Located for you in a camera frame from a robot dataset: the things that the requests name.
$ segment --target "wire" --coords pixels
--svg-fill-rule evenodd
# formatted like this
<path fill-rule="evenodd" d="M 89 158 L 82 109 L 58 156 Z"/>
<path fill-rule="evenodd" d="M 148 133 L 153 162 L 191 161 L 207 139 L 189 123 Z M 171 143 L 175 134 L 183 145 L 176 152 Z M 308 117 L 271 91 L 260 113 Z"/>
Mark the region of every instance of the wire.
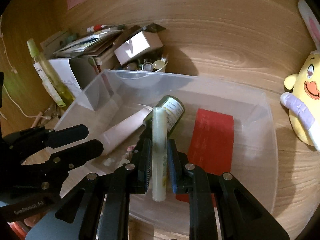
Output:
<path fill-rule="evenodd" d="M 10 60 L 9 60 L 9 57 L 8 57 L 8 54 L 7 54 L 7 48 L 5 46 L 5 43 L 4 43 L 4 40 L 3 40 L 3 33 L 1 31 L 1 23 L 2 23 L 2 15 L 0 16 L 0 36 L 1 36 L 1 40 L 2 40 L 2 43 L 3 43 L 3 46 L 4 46 L 4 54 L 6 55 L 7 57 L 7 60 L 8 60 L 8 63 L 11 67 L 11 71 L 14 72 L 15 74 L 18 73 L 17 69 L 15 67 L 13 67 L 10 63 Z"/>
<path fill-rule="evenodd" d="M 8 63 L 9 63 L 9 65 L 10 65 L 10 67 L 11 67 L 11 71 L 14 72 L 15 74 L 17 74 L 18 71 L 16 70 L 15 67 L 13 67 L 13 66 L 11 65 L 10 60 L 9 60 L 9 57 L 8 57 L 8 54 L 7 54 L 7 48 L 6 48 L 6 46 L 5 46 L 4 39 L 3 39 L 3 33 L 2 33 L 2 31 L 1 31 L 1 23 L 2 23 L 2 15 L 0 16 L 0 37 L 1 37 L 1 40 L 2 40 L 2 43 L 3 43 L 3 46 L 4 46 L 4 54 L 5 54 L 6 57 L 7 57 Z M 5 87 L 5 85 L 3 85 L 3 87 L 4 87 L 4 90 L 6 91 L 8 97 L 10 98 L 10 100 L 20 109 L 21 113 L 22 113 L 25 117 L 28 117 L 28 118 L 36 118 L 36 117 L 37 117 L 37 115 L 33 115 L 33 116 L 26 115 L 26 114 L 23 112 L 23 110 L 21 109 L 21 107 L 11 98 L 11 96 L 9 95 L 9 92 L 7 91 L 7 88 Z M 1 112 L 0 112 L 0 115 L 1 115 L 5 120 L 8 120 L 8 119 L 4 116 L 4 114 L 2 114 Z M 45 118 L 45 119 L 47 119 L 47 120 L 50 120 L 50 119 L 51 119 L 51 117 L 50 117 L 50 116 L 47 116 L 47 115 L 46 115 L 46 116 L 42 116 L 42 118 Z"/>
<path fill-rule="evenodd" d="M 21 113 L 22 113 L 25 117 L 28 117 L 28 118 L 36 118 L 36 117 L 37 117 L 37 115 L 32 115 L 32 116 L 26 115 L 26 114 L 23 112 L 23 110 L 21 109 L 21 107 L 16 103 L 16 101 L 14 101 L 14 100 L 12 99 L 12 97 L 9 95 L 9 92 L 7 91 L 7 88 L 5 87 L 5 85 L 3 85 L 3 88 L 4 88 L 5 92 L 7 93 L 9 99 L 20 109 Z M 42 116 L 41 118 L 45 118 L 45 119 L 47 119 L 47 120 L 50 120 L 50 117 L 49 117 L 49 116 Z"/>
<path fill-rule="evenodd" d="M 0 111 L 0 115 L 1 115 L 5 120 L 8 120 L 8 118 L 6 118 L 6 117 L 4 116 L 4 114 L 1 113 L 1 111 Z"/>

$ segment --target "green liquid bottle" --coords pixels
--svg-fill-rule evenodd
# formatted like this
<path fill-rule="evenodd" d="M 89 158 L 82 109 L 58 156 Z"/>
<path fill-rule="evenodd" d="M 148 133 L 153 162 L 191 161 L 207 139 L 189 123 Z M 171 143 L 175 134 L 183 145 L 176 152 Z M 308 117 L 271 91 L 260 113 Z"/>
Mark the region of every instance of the green liquid bottle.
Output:
<path fill-rule="evenodd" d="M 167 112 L 167 131 L 168 136 L 172 133 L 177 123 L 180 121 L 183 113 L 185 112 L 182 102 L 173 96 L 164 96 L 161 98 L 156 107 L 163 107 Z M 146 127 L 152 127 L 152 111 L 143 120 Z"/>
<path fill-rule="evenodd" d="M 60 77 L 58 76 L 50 62 L 45 58 L 43 52 L 39 52 L 33 39 L 28 40 L 27 46 L 29 48 L 30 55 L 33 58 L 34 62 L 40 64 L 39 69 L 37 69 L 37 71 L 43 81 L 43 86 L 46 88 L 47 92 L 58 104 L 58 106 L 61 107 L 63 110 L 66 110 L 75 100 L 74 96 L 66 87 L 66 85 L 62 83 Z"/>
<path fill-rule="evenodd" d="M 156 105 L 156 107 L 163 107 L 167 112 L 167 131 L 168 137 L 177 126 L 178 122 L 182 118 L 185 108 L 182 102 L 173 96 L 164 96 Z M 147 117 L 143 120 L 143 125 L 146 127 L 139 137 L 139 141 L 135 147 L 135 150 L 141 151 L 145 138 L 152 140 L 152 117 L 153 111 L 151 111 Z"/>

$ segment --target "red card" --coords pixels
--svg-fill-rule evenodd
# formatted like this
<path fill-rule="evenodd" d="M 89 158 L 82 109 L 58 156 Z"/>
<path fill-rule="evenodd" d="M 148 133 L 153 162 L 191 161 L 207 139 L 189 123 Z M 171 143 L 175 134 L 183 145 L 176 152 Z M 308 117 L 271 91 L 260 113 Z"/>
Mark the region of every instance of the red card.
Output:
<path fill-rule="evenodd" d="M 188 151 L 189 162 L 215 175 L 230 172 L 233 137 L 231 115 L 198 109 Z M 188 194 L 176 195 L 176 199 L 189 203 Z"/>

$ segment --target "pink inner ear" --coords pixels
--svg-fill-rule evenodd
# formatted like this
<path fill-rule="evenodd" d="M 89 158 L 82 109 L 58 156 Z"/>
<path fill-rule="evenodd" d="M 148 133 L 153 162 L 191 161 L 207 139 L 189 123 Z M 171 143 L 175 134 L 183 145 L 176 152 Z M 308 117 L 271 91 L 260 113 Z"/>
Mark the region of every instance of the pink inner ear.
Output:
<path fill-rule="evenodd" d="M 309 23 L 310 23 L 311 31 L 315 35 L 316 39 L 320 42 L 319 30 L 318 30 L 318 28 L 316 26 L 316 23 L 313 21 L 313 19 L 311 17 L 309 17 Z"/>

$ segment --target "duck plush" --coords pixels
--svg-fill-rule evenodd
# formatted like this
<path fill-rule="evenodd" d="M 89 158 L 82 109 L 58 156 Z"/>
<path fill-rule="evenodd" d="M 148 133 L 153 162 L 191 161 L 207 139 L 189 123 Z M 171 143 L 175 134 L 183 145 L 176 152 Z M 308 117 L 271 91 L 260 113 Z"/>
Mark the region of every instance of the duck plush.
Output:
<path fill-rule="evenodd" d="M 310 53 L 299 73 L 284 80 L 284 86 L 293 91 L 283 93 L 280 101 L 289 109 L 298 138 L 320 151 L 320 25 L 304 0 L 299 1 L 298 8 L 317 50 Z"/>

